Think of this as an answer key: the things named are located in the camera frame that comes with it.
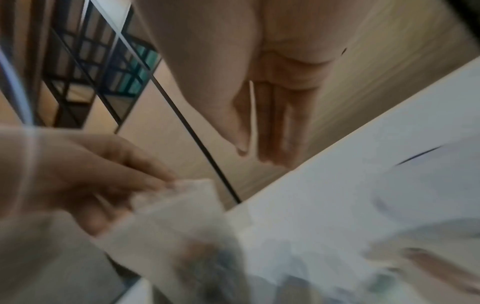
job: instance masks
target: white tabletop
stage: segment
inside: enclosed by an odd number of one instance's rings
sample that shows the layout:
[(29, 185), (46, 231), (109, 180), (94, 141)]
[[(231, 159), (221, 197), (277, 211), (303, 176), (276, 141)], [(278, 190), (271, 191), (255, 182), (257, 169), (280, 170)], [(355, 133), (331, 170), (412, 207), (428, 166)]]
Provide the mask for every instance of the white tabletop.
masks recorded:
[[(361, 255), (369, 242), (403, 228), (371, 203), (371, 184), (378, 175), (413, 155), (477, 133), (480, 59), (372, 120), (231, 210), (228, 217), (245, 249), (248, 272), (276, 281), (288, 270), (285, 262), (293, 255), (306, 263), (304, 275), (318, 286), (353, 285), (356, 277), (374, 270)], [(145, 289), (142, 284), (127, 297), (144, 302), (145, 292), (139, 291)]]

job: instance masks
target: wooden floor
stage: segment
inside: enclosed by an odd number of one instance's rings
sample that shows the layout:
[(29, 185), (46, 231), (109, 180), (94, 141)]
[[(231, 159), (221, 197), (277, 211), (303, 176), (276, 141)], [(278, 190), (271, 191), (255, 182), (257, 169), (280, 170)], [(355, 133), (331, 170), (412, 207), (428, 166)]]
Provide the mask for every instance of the wooden floor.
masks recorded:
[[(478, 55), (472, 36), (443, 1), (378, 1), (318, 101), (305, 160)], [(165, 64), (160, 64), (155, 76), (241, 199), (248, 199), (287, 173), (259, 163), (253, 155), (240, 158), (185, 102)], [(152, 84), (119, 134), (183, 177), (214, 178), (226, 206), (233, 206), (201, 151)]]

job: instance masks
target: human hand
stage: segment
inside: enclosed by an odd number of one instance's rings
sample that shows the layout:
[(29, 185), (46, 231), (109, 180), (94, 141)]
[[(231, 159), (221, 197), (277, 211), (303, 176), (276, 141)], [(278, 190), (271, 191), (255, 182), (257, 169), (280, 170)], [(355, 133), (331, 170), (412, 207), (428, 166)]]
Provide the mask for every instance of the human hand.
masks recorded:
[(240, 155), (294, 168), (315, 103), (375, 0), (136, 0), (186, 100)]
[(65, 209), (90, 234), (127, 215), (133, 192), (159, 190), (175, 179), (116, 135), (0, 128), (0, 146), (0, 216)]

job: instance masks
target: plastic bag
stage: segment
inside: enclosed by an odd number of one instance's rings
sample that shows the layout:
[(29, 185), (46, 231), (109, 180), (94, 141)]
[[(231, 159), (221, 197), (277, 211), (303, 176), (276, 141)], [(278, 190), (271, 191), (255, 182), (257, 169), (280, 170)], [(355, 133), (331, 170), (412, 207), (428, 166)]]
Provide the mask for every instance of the plastic bag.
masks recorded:
[(249, 303), (244, 258), (213, 183), (185, 181), (132, 200), (133, 215), (94, 242), (173, 303)]

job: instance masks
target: ziplock bag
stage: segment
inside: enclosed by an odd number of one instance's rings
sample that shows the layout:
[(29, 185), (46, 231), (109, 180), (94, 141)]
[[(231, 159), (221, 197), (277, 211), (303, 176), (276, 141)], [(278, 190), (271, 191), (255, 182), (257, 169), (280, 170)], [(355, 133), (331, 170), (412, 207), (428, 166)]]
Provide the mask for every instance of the ziplock bag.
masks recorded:
[(113, 260), (174, 304), (250, 302), (242, 251), (211, 181), (139, 194), (132, 208), (94, 240)]

